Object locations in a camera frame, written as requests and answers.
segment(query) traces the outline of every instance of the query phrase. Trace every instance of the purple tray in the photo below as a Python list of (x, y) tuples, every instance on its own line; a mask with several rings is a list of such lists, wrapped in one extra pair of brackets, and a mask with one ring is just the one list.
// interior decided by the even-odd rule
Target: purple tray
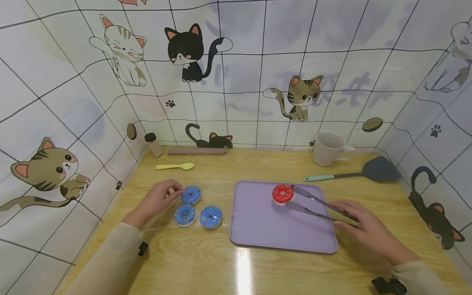
[[(280, 206), (272, 200), (278, 182), (242, 180), (236, 183), (229, 238), (235, 244), (334, 253), (337, 240), (330, 221)], [(324, 199), (316, 185), (297, 185)], [(295, 194), (292, 201), (314, 212), (328, 215), (320, 203)]]

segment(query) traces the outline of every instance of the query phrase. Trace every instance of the person's left hand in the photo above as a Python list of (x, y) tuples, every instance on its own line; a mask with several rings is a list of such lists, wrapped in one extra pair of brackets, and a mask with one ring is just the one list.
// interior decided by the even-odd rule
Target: person's left hand
[(155, 183), (141, 203), (123, 218), (123, 222), (143, 229), (152, 217), (164, 212), (182, 194), (183, 190), (184, 187), (175, 179)]

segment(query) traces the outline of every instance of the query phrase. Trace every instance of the spatula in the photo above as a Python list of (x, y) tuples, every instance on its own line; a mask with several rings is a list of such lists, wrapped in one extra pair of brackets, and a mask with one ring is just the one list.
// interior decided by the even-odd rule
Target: spatula
[(195, 165), (193, 163), (184, 163), (180, 165), (157, 165), (157, 170), (170, 169), (170, 168), (182, 168), (183, 170), (192, 169)]
[(352, 176), (364, 176), (374, 181), (389, 181), (400, 178), (400, 172), (398, 172), (392, 162), (387, 160), (385, 157), (380, 156), (365, 163), (362, 172), (308, 176), (303, 180), (306, 182), (312, 182)]

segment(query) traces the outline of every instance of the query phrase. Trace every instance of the metal tongs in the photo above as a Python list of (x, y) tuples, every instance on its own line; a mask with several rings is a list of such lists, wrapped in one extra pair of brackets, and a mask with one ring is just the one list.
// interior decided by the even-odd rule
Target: metal tongs
[[(305, 191), (304, 189), (300, 188), (300, 187), (297, 187), (295, 185), (291, 185), (293, 191), (297, 194), (300, 194), (304, 197), (307, 197), (309, 199), (312, 199), (312, 200), (315, 200), (317, 201), (318, 203), (342, 214), (343, 216), (346, 216), (347, 218), (351, 219), (351, 220), (354, 220), (355, 222), (359, 222), (359, 220), (357, 220), (356, 217), (354, 217), (352, 214), (349, 214), (348, 212), (338, 208), (338, 207), (335, 207), (331, 204), (329, 204), (328, 202), (318, 198), (317, 196), (314, 196), (312, 195), (311, 193)], [(341, 220), (338, 220), (336, 218), (332, 218), (330, 216), (326, 216), (326, 215), (323, 215), (323, 214), (319, 214), (319, 213), (316, 213), (316, 212), (313, 212), (311, 211), (310, 209), (308, 208), (305, 208), (297, 203), (294, 203), (292, 201), (287, 201), (285, 202), (285, 205), (288, 206), (289, 208), (293, 209), (293, 210), (296, 210), (296, 211), (299, 211), (299, 212), (303, 212), (303, 213), (306, 213), (306, 214), (310, 214), (310, 215), (313, 215), (313, 216), (317, 216), (317, 217), (320, 217), (320, 218), (323, 218), (323, 219), (326, 219), (326, 220), (329, 220), (331, 222), (334, 222), (334, 221), (341, 221)]]

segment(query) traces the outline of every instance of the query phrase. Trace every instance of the mug handle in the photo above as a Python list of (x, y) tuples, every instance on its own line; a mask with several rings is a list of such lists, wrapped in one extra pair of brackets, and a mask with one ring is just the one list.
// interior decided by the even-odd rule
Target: mug handle
[(352, 146), (345, 146), (343, 148), (343, 152), (345, 151), (351, 151), (351, 152), (349, 153), (347, 157), (337, 158), (336, 161), (344, 161), (344, 160), (350, 159), (354, 154), (355, 148), (353, 148)]

